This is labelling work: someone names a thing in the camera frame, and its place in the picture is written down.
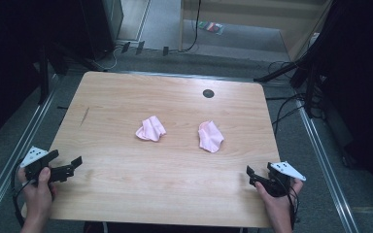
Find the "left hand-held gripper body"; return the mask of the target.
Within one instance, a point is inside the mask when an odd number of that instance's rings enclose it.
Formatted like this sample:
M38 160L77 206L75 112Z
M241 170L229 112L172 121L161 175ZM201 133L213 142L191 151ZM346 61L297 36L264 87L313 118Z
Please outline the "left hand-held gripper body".
M25 177L30 182L39 180L39 175L45 167L49 167L50 163L45 160L45 156L50 151L42 150L32 147L26 156L21 161L19 167L25 171ZM74 176L75 169L72 168L71 163L68 165L51 168L50 183L66 182L68 178Z

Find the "metal floor rail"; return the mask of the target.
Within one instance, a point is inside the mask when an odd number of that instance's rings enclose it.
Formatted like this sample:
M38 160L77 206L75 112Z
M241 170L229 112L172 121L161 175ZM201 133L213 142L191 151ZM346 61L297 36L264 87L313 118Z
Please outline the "metal floor rail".
M51 106L53 96L62 83L63 77L53 74L50 77L50 93L47 99L39 104L40 89L34 91L10 117L0 130L0 205L9 198L9 207L3 207L4 214L9 215L10 221L17 221L13 217L11 192L11 178L17 161L23 158L33 144L35 135Z
M306 111L302 107L301 101L297 100L296 106L300 108L299 112L301 119L310 138L320 166L320 170L322 171L324 180L331 195L331 199L334 203L345 233L360 233L352 209L327 157L326 150L322 144L322 140L319 136L315 123L311 118L308 117Z

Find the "black cabinet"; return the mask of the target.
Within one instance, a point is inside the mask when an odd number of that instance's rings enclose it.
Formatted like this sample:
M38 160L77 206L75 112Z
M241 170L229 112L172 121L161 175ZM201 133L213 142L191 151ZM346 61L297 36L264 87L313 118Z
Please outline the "black cabinet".
M100 60L115 48L123 21L121 0L80 0L88 35L89 57Z

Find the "person's left hand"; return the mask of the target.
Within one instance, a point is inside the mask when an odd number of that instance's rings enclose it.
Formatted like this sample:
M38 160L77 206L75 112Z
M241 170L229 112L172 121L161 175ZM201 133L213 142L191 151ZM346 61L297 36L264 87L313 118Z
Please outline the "person's left hand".
M38 185L28 184L22 190L27 207L24 224L47 225L51 216L52 197L56 193L56 188L49 184L50 177L51 169L45 167L39 175Z

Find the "beige wooden partition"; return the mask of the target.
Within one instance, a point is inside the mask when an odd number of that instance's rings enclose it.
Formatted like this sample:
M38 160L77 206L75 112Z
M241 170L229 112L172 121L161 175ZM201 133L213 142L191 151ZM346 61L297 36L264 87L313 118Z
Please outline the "beige wooden partition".
M290 60L301 56L310 38L325 22L333 0L181 0L179 49L184 20L279 29Z

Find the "colourful packet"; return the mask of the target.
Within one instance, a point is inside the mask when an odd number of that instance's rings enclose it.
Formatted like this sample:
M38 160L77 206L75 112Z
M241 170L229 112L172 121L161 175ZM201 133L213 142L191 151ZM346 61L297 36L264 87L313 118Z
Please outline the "colourful packet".
M223 32L222 24L211 22L211 21L199 21L198 28L205 30L207 32L215 33L217 35L221 35Z

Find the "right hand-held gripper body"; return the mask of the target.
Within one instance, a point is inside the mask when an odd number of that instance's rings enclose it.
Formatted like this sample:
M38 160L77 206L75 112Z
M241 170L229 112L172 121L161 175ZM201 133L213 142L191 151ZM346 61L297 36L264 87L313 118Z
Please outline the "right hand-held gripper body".
M260 182L264 186L267 193L273 197L288 195L291 179L306 181L306 177L286 161L272 163L272 167L277 171L276 177L263 178L258 175L254 177L257 182Z

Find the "person's right hand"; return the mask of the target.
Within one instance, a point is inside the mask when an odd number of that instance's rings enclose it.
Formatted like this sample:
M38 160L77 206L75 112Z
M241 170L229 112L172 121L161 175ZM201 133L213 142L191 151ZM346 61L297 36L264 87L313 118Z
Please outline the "person's right hand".
M255 183L255 188L264 202L265 210L271 226L291 226L291 215L298 206L298 194L303 187L303 181L294 179L288 197L273 197L267 193L260 182Z

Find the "pink sock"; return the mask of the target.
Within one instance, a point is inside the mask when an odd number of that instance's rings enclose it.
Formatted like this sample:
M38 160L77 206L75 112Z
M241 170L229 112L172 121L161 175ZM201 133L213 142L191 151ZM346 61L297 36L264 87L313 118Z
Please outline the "pink sock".
M166 130L157 116L143 120L142 126L135 133L139 139L153 142L158 142L165 134Z
M199 147L211 153L217 152L224 140L223 135L211 120L199 125L198 136Z

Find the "black metal stand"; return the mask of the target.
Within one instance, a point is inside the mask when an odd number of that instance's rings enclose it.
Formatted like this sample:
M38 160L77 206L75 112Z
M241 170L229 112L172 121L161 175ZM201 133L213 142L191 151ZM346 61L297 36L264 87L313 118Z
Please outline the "black metal stand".
M308 49L300 58L295 61L290 62L288 65L278 69L277 71L268 74L261 78L254 78L256 83L267 83L270 82L289 71L294 70L295 73L290 78L290 86L292 88L299 88L304 83L305 87L305 97L304 97L304 110L308 117L314 117L313 114L313 96L314 96L314 86L316 84L318 74L317 65L317 51L315 49Z
M89 71L99 71L100 68L93 65L89 61L78 56L72 50L63 47L60 44L42 45L39 49L39 75L40 75L40 100L39 105L42 105L49 97L50 94L50 80L48 72L48 64L52 62L58 62L58 65L54 65L54 70L58 69L62 74L67 71L67 66L62 58L62 55L66 55L79 64L86 67Z

